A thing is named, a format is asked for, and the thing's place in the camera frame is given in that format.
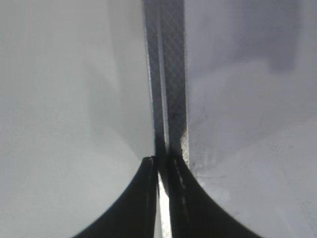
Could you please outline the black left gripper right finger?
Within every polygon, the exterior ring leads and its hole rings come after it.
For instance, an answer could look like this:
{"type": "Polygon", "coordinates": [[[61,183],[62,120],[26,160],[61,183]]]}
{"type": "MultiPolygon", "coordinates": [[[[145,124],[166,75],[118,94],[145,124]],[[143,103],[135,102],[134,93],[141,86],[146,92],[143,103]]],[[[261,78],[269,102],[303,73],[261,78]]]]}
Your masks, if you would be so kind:
{"type": "Polygon", "coordinates": [[[174,238],[258,238],[216,204],[180,157],[166,164],[174,238]]]}

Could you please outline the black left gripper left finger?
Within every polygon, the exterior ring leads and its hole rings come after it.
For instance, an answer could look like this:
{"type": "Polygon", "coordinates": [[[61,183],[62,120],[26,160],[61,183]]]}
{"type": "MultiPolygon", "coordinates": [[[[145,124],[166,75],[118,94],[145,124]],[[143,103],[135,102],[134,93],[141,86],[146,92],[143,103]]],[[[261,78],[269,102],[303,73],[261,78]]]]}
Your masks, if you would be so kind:
{"type": "Polygon", "coordinates": [[[153,238],[157,211],[157,159],[145,157],[120,197],[76,238],[153,238]]]}

